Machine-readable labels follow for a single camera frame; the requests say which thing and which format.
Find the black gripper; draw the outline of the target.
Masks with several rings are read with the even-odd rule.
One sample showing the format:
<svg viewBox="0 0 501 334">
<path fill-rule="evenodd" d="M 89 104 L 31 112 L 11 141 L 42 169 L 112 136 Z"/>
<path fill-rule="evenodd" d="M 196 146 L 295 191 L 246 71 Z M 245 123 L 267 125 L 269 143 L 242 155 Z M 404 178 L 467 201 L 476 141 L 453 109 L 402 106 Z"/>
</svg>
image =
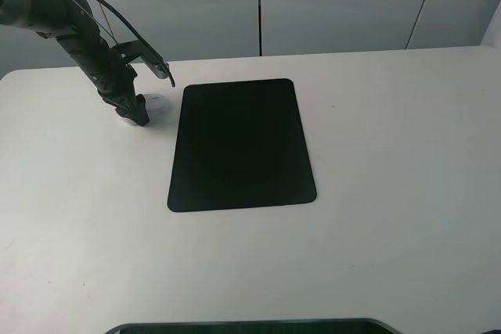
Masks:
<svg viewBox="0 0 501 334">
<path fill-rule="evenodd" d="M 94 84 L 101 99 L 116 107 L 119 117 L 140 127 L 150 122 L 146 98 L 135 94 L 137 73 L 104 39 L 74 34 L 56 41 Z"/>
</svg>

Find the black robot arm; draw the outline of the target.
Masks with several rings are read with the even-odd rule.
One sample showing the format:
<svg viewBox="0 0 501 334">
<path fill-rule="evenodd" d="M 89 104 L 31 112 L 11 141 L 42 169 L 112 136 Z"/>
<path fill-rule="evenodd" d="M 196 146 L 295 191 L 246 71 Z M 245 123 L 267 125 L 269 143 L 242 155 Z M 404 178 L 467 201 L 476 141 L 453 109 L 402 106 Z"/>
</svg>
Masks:
<svg viewBox="0 0 501 334">
<path fill-rule="evenodd" d="M 139 126 L 150 122 L 135 70 L 101 37 L 86 0 L 1 0 L 1 24 L 54 38 L 118 116 Z"/>
</svg>

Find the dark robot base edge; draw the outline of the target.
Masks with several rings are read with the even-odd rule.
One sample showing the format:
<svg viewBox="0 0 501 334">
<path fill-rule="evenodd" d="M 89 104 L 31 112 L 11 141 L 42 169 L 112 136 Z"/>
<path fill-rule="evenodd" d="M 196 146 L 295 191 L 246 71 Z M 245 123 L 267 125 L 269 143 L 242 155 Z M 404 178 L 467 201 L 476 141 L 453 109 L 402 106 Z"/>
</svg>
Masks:
<svg viewBox="0 0 501 334">
<path fill-rule="evenodd" d="M 398 333 L 370 318 L 129 323 L 107 333 Z"/>
</svg>

